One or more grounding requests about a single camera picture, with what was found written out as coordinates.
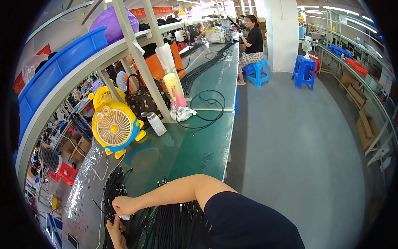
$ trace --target hand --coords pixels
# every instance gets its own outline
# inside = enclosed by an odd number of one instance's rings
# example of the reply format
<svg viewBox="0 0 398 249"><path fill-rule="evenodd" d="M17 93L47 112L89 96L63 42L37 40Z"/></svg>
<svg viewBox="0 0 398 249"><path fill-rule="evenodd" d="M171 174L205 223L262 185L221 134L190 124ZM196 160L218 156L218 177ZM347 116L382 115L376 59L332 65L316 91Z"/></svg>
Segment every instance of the hand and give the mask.
<svg viewBox="0 0 398 249"><path fill-rule="evenodd" d="M126 227L120 222L119 216L115 215L115 220L112 223L108 220L106 222L106 229L108 229L109 236L111 237L115 249L126 249L126 238L122 232L126 231Z"/></svg>
<svg viewBox="0 0 398 249"><path fill-rule="evenodd" d="M118 215L135 214L141 208L138 206L137 198L118 196L112 201L112 206Z"/></svg>

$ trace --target sandal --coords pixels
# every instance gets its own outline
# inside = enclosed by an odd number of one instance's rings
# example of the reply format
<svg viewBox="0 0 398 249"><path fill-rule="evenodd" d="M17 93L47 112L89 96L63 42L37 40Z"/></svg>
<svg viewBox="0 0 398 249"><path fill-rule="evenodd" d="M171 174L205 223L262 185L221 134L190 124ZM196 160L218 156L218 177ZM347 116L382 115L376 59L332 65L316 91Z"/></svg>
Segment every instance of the sandal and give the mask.
<svg viewBox="0 0 398 249"><path fill-rule="evenodd" d="M246 82L244 80L242 80L242 81L238 80L238 84L237 85L238 86L243 86L243 85L246 85Z"/></svg>

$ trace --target purple plastic bag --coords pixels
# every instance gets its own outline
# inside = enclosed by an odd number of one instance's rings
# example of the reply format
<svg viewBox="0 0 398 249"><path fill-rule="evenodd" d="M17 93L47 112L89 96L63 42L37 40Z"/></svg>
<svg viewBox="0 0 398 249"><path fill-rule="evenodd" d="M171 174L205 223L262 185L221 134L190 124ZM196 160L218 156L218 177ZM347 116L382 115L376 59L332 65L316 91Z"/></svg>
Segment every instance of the purple plastic bag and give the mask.
<svg viewBox="0 0 398 249"><path fill-rule="evenodd" d="M137 33L139 31L137 18L129 11L127 7L125 8L127 16L130 20L131 27L133 28L134 33ZM113 6L107 8L101 14L99 14L99 16L94 20L93 24L91 25L89 32L104 25L107 27L104 33L108 45L124 38Z"/></svg>

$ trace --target red banner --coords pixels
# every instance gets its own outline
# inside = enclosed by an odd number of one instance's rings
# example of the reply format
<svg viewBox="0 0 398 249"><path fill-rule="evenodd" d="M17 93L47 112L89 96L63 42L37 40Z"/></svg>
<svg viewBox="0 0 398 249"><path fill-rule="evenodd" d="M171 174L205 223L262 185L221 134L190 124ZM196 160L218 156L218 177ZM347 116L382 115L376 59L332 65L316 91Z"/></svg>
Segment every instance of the red banner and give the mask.
<svg viewBox="0 0 398 249"><path fill-rule="evenodd" d="M43 49L41 49L36 55L49 55L51 54L50 44L47 44ZM17 79L14 81L14 91L20 93L25 86L25 82L22 78L22 72L18 75Z"/></svg>
<svg viewBox="0 0 398 249"><path fill-rule="evenodd" d="M171 7L153 7L152 9L155 15L166 15L173 13ZM130 12L137 18L146 16L144 8L132 9Z"/></svg>

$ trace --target red plastic bin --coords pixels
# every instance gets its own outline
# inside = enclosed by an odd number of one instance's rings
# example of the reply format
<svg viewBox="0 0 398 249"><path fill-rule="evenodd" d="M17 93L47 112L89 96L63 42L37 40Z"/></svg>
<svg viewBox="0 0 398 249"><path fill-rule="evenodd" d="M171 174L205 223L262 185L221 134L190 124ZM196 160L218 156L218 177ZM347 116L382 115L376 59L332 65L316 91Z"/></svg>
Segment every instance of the red plastic bin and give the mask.
<svg viewBox="0 0 398 249"><path fill-rule="evenodd" d="M366 70L363 66L361 66L361 64L359 64L358 62L351 60L350 58L345 58L345 62L347 62L348 64L350 64L355 70L357 70L358 72L364 73L364 74L368 74L368 70Z"/></svg>

